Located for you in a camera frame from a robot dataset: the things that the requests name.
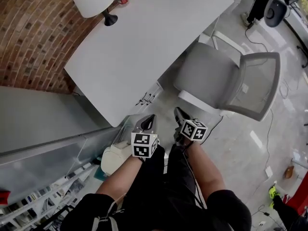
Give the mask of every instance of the white table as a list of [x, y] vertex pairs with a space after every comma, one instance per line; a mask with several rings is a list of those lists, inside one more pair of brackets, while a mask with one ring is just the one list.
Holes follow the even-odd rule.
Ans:
[[65, 66], [114, 127], [233, 0], [129, 0], [88, 34]]

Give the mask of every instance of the chair seat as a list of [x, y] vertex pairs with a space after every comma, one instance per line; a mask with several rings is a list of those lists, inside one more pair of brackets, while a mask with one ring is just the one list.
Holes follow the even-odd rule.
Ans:
[[239, 68], [231, 58], [209, 45], [196, 43], [174, 86], [217, 109], [238, 76]]

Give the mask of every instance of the black pants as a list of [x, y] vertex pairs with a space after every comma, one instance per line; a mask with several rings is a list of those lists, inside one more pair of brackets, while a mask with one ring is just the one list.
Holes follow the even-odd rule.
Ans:
[[278, 212], [278, 215], [284, 226], [288, 231], [290, 231], [292, 224], [298, 219], [299, 214], [292, 207], [284, 204], [280, 196], [275, 196], [273, 201], [274, 209]]
[[[141, 166], [129, 192], [124, 198], [123, 206], [132, 204], [134, 199], [136, 199], [135, 195], [139, 194], [140, 189], [144, 189], [144, 186], [148, 186], [149, 188], [162, 186], [178, 191], [179, 185], [185, 185], [191, 192], [195, 193], [196, 185], [193, 175], [184, 159], [183, 149], [182, 146], [176, 146], [175, 144], [172, 146], [167, 173], [164, 174], [165, 150], [158, 145], [152, 157], [147, 158]], [[195, 203], [194, 197], [188, 195], [187, 191], [183, 194], [183, 199]]]
[[269, 0], [255, 0], [254, 5], [249, 13], [247, 21], [252, 23], [255, 19], [261, 20], [264, 17], [265, 7]]

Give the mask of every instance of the forearm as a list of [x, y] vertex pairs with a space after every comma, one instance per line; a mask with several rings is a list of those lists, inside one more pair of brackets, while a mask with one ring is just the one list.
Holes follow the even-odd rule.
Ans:
[[213, 192], [226, 189], [222, 175], [200, 144], [193, 143], [187, 150], [188, 161], [205, 199]]
[[142, 161], [130, 156], [110, 177], [105, 180], [96, 193], [106, 194], [114, 200], [127, 193], [135, 180]]

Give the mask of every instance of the mesh chair back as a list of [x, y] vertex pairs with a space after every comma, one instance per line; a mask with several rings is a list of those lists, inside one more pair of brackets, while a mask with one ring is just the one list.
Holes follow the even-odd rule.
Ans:
[[242, 56], [239, 78], [226, 93], [219, 108], [261, 121], [275, 99], [280, 72], [280, 55], [277, 52]]

